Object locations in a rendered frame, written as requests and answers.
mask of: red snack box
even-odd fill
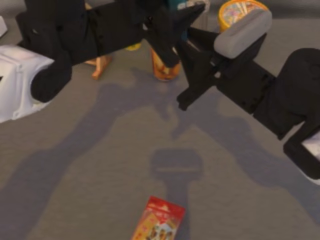
[[[151,196],[131,240],[174,240],[186,210]]]

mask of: wooden object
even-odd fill
[[[92,9],[92,7],[88,3],[85,3],[85,9],[90,10]],[[111,60],[112,60],[111,56],[104,55],[104,56],[97,57],[96,59],[85,62],[86,64],[95,66],[95,71],[92,74],[92,78],[94,80],[98,80],[100,78],[100,76],[106,70]]]

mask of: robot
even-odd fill
[[[16,17],[22,41],[0,46],[0,123],[47,107],[71,80],[72,66],[146,39],[167,67],[182,63],[189,87],[177,97],[181,110],[216,87],[279,140],[303,123],[283,150],[320,185],[320,50],[296,50],[277,77],[255,63],[271,12],[254,10],[215,33],[190,27],[203,3],[177,11],[163,0],[115,0],[90,10],[84,0],[25,5]]]

